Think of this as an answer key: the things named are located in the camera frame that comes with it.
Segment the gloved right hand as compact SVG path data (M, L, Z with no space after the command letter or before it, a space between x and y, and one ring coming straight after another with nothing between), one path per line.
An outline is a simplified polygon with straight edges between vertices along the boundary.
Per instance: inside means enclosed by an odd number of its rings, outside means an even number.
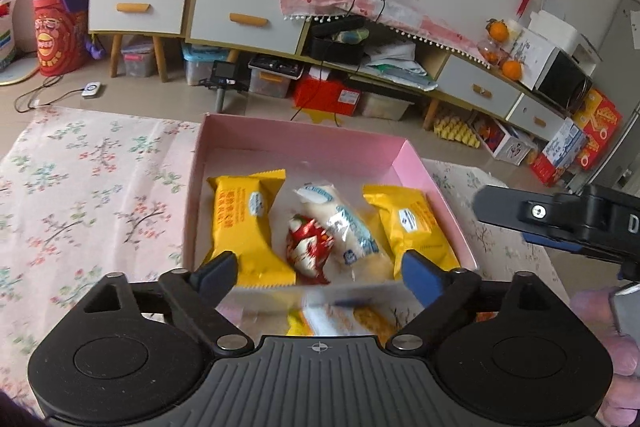
M605 426L631 426L639 418L639 347L617 332L612 294L612 288L581 291L570 299L570 307L596 332L612 359L614 376L600 407L599 421Z

